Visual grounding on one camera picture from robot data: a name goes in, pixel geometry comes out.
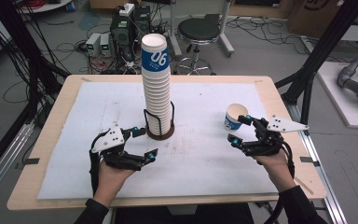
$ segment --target person's left hand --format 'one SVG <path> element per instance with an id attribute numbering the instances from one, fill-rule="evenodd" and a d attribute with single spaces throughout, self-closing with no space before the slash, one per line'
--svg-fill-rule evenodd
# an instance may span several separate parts
<path id="1" fill-rule="evenodd" d="M 112 203 L 121 190 L 126 179 L 135 173 L 133 170 L 121 170 L 106 165 L 105 161 L 100 163 L 98 188 L 94 200 L 106 207 Z"/>

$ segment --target wooden table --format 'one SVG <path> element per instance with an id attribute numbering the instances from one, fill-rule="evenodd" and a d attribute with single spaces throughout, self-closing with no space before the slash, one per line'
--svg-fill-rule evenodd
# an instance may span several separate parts
<path id="1" fill-rule="evenodd" d="M 10 210 L 32 210 L 50 208 L 84 207 L 85 200 L 37 200 L 48 166 L 48 160 L 54 149 L 68 114 L 75 102 L 78 90 L 83 82 L 142 82 L 142 76 L 92 76 L 72 75 L 68 77 L 62 87 L 60 95 L 53 106 L 48 120 L 37 139 L 30 158 L 40 158 L 38 164 L 26 165 L 14 188 L 7 207 Z M 172 76 L 171 82 L 187 83 L 247 83 L 255 84 L 259 97 L 266 110 L 267 117 L 277 114 L 290 119 L 280 94 L 269 77 L 247 76 Z M 291 146 L 296 165 L 295 181 L 304 190 L 310 200 L 322 199 L 326 196 L 324 185 L 316 172 L 313 163 L 301 162 L 300 157 L 308 157 L 309 153 L 298 133 L 283 133 L 285 141 Z M 191 197 L 163 197 L 163 198 L 122 198 L 113 201 L 113 206 L 142 206 L 142 205 L 172 205 L 172 204 L 200 204 L 200 203 L 233 203 L 276 201 L 276 193 L 252 195 L 214 195 Z"/>

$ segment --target person's right hand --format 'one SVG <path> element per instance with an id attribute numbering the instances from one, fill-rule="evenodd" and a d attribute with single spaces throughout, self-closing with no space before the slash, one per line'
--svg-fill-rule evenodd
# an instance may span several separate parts
<path id="1" fill-rule="evenodd" d="M 281 149 L 279 153 L 272 156 L 254 156 L 255 160 L 263 164 L 268 172 L 269 179 L 279 192 L 296 186 L 295 181 L 287 168 L 286 154 Z"/>
<path id="2" fill-rule="evenodd" d="M 123 187 L 126 179 L 133 173 L 133 170 L 117 169 L 108 166 L 105 161 L 101 161 L 98 188 L 95 192 L 94 200 L 105 207 L 109 207 Z"/>

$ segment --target black stool seat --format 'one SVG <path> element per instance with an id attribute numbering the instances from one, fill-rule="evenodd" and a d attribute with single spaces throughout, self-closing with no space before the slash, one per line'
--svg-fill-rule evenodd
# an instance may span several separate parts
<path id="1" fill-rule="evenodd" d="M 214 42 L 218 38 L 220 30 L 211 21 L 194 18 L 180 22 L 178 34 L 190 43 L 202 44 L 205 41 L 209 43 L 210 41 Z"/>

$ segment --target sleeve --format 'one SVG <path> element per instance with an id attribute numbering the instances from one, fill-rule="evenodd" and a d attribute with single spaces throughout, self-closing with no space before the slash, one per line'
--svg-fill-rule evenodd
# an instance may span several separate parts
<path id="1" fill-rule="evenodd" d="M 86 202 L 86 209 L 77 218 L 75 224 L 101 224 L 109 209 L 92 199 Z"/>
<path id="2" fill-rule="evenodd" d="M 316 213 L 300 186 L 281 192 L 280 199 L 289 223 L 319 224 L 326 223 Z"/>

